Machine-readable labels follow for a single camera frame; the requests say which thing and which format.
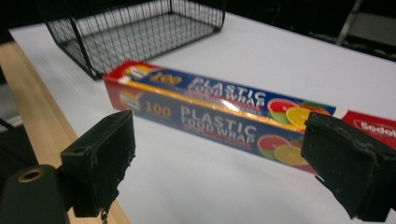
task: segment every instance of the lemon slice graphic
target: lemon slice graphic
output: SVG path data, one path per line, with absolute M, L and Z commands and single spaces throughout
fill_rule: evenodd
M 274 151 L 274 156 L 277 160 L 288 165 L 305 164 L 305 159 L 301 157 L 301 150 L 294 146 L 280 146 Z
M 309 109 L 302 107 L 291 107 L 286 111 L 286 117 L 289 122 L 299 129 L 305 129 L 305 121 L 309 117 Z

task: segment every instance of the box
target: box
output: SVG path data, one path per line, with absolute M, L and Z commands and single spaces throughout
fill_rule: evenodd
M 396 148 L 396 121 L 236 83 L 129 61 L 103 77 L 119 110 L 314 173 L 301 157 L 311 111 Z

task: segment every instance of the black wire basket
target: black wire basket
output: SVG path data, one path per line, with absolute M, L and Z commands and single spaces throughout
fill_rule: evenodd
M 225 0 L 36 0 L 56 45 L 93 79 L 221 30 Z

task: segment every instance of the black object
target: black object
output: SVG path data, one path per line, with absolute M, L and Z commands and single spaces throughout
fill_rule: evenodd
M 64 150 L 57 170 L 37 165 L 6 183 L 0 223 L 67 223 L 108 213 L 134 157 L 132 111 L 107 116 Z
M 395 209 L 396 151 L 340 119 L 311 113 L 302 155 L 351 218 L 386 220 Z
M 225 0 L 36 0 L 55 43 L 92 78 L 219 32 Z
M 43 22 L 32 0 L 2 1 L 0 21 L 0 44 L 14 41 L 8 30 Z
M 24 126 L 8 126 L 7 131 L 0 133 L 0 204 L 7 179 L 20 170 L 38 165 Z

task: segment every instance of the citrus fruit graphic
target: citrus fruit graphic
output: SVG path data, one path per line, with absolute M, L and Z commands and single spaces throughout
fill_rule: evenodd
M 260 153 L 271 160 L 275 159 L 274 150 L 279 146 L 290 146 L 290 142 L 276 134 L 266 134 L 259 138 L 257 141 L 257 147 Z
M 306 171 L 306 172 L 308 172 L 308 173 L 311 173 L 311 174 L 317 174 L 317 173 L 318 173 L 318 172 L 317 172 L 312 166 L 310 166 L 309 164 L 298 165 L 298 166 L 295 166 L 295 167 L 297 167 L 297 168 L 300 169 L 300 170 L 304 170 L 304 171 Z
M 289 142 L 292 146 L 301 148 L 303 146 L 304 137 L 300 136 L 295 139 L 290 139 Z
M 137 64 L 134 66 L 136 69 L 143 71 L 143 72 L 149 72 L 149 67 L 143 65 L 143 64 Z
M 309 109 L 305 109 L 302 107 L 291 107 L 286 111 L 286 117 L 289 122 L 296 126 L 299 129 L 305 129 L 305 121 L 309 117 L 309 113 L 311 111 Z
M 280 99 L 280 98 L 275 98 L 272 99 L 268 102 L 268 110 L 271 112 L 280 112 L 280 113 L 286 113 L 286 111 L 290 107 L 295 107 L 298 106 L 294 102 L 290 100 L 285 100 L 285 99 Z
M 290 124 L 286 113 L 283 112 L 270 112 L 270 117 L 280 123 Z
M 309 101 L 304 101 L 300 104 L 300 107 L 309 109 L 312 112 L 320 113 L 320 114 L 325 114 L 325 115 L 330 115 L 330 113 L 323 108 L 323 105 L 317 104 L 317 103 L 312 103 Z
M 290 100 L 275 98 L 268 102 L 267 108 L 272 119 L 285 124 L 290 124 L 286 117 L 286 111 L 291 108 L 298 106 Z
M 288 165 L 305 164 L 305 159 L 301 156 L 301 150 L 294 146 L 280 146 L 274 151 L 274 156 L 278 161 Z

